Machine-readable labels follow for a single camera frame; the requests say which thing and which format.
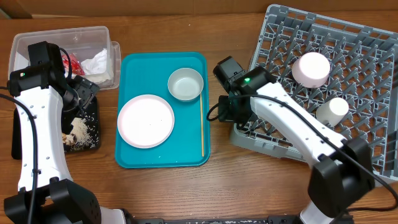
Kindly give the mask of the red snack wrapper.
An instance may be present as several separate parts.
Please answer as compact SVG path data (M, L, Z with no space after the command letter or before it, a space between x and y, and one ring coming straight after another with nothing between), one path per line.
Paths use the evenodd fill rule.
M71 61L72 76L74 77L75 75L79 75L79 76L85 75L85 71L84 71L80 61L77 59L76 54L69 54L69 58L72 60ZM68 75L68 69L69 69L68 57L65 54L63 54L62 60L63 60L63 65L65 67L66 75Z

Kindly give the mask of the white napkin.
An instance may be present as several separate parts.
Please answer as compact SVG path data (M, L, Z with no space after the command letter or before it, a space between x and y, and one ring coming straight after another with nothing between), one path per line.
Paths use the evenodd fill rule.
M85 78L97 85L105 85L106 82L112 81L112 77L107 70L108 62L108 50L106 48L93 58L82 61L81 66Z

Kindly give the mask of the brown food scrap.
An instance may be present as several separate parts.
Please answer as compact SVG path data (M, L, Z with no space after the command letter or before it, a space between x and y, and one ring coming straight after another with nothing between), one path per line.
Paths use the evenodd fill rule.
M77 138L73 133L70 134L62 134L62 140L64 145L66 146L74 146L77 142Z

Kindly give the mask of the grey shallow bowl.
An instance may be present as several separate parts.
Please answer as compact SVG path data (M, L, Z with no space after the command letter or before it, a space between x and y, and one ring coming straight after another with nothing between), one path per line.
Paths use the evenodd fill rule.
M169 93L180 101L193 101L204 88L202 75L192 68L179 68L168 79Z

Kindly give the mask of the large white plate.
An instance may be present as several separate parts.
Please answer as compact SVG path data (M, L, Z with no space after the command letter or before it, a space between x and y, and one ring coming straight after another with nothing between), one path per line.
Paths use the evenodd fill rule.
M175 124L172 107L156 95L139 95L129 100L118 114L118 132L130 146L148 149L162 144Z

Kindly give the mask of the small white plate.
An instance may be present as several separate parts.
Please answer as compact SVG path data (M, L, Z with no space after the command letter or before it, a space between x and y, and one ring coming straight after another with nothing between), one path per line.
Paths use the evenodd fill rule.
M308 52L294 62L292 76L306 88L318 88L326 83L330 69L331 65L324 55Z

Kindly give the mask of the white paper cup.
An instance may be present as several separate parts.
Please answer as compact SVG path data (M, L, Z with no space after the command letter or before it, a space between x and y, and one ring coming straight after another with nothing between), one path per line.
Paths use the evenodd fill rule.
M347 114L349 104L343 98L332 98L322 104L316 111L316 119L330 126L336 126Z

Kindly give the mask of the grey dishwasher rack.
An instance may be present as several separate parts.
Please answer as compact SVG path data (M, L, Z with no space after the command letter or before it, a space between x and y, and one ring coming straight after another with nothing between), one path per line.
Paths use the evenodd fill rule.
M330 62L330 75L318 88L292 77L292 65L305 53ZM372 150L373 171L397 181L397 34L332 17L272 4L267 8L250 68L264 67L309 113L340 97L348 113L334 126Z

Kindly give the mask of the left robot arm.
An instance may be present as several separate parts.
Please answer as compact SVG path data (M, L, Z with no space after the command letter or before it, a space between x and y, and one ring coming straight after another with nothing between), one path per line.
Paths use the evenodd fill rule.
M99 205L90 190L74 183L63 135L83 116L99 86L73 76L63 48L46 41L28 46L30 65L11 72L1 98L16 104L22 168L18 193L4 199L13 223L134 223L125 209Z

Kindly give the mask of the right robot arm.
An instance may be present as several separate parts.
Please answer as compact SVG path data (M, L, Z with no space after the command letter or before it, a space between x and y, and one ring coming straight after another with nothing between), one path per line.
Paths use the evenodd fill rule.
M270 123L302 155L312 170L309 205L299 223L338 223L347 208L371 191L371 149L361 138L346 139L296 103L265 68L245 71L231 56L213 74L227 94L221 96L216 119L238 129L250 119Z

